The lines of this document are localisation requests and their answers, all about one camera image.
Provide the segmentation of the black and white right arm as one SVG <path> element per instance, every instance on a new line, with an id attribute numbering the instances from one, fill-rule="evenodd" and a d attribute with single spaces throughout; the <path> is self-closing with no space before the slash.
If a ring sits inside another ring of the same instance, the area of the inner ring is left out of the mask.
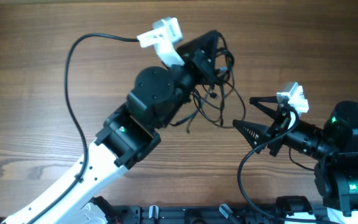
<path id="1" fill-rule="evenodd" d="M 317 160 L 313 172 L 324 206 L 340 211 L 345 217 L 358 212 L 358 103 L 339 102 L 324 128 L 300 120 L 301 111 L 289 100 L 277 110 L 264 106 L 267 98 L 250 102 L 273 118 L 271 126 L 234 120 L 233 126 L 252 146 L 253 153 L 265 147 L 276 156 L 282 146 Z"/>

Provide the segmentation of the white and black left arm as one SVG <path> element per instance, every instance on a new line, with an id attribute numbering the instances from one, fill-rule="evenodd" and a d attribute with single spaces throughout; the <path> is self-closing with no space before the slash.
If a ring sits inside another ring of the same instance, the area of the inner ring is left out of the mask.
<path id="1" fill-rule="evenodd" d="M 209 31 L 185 44 L 179 31 L 154 29 L 135 39 L 155 46 L 162 67 L 143 69 L 127 100 L 104 122 L 83 155 L 51 187 L 0 223 L 107 223 L 110 216 L 92 201 L 96 193 L 143 160 L 161 141 L 197 85 L 215 86 L 220 33 Z"/>

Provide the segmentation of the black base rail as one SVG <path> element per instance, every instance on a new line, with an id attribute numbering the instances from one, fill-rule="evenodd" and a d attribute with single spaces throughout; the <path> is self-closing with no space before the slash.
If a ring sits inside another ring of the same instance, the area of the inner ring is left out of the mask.
<path id="1" fill-rule="evenodd" d="M 218 206 L 213 207 L 159 207 L 156 217 L 150 217 L 150 207 L 113 206 L 113 223 L 122 224 L 191 224 L 191 223 L 280 223 L 270 220 L 253 209 L 231 207 L 232 217 L 226 218 Z"/>

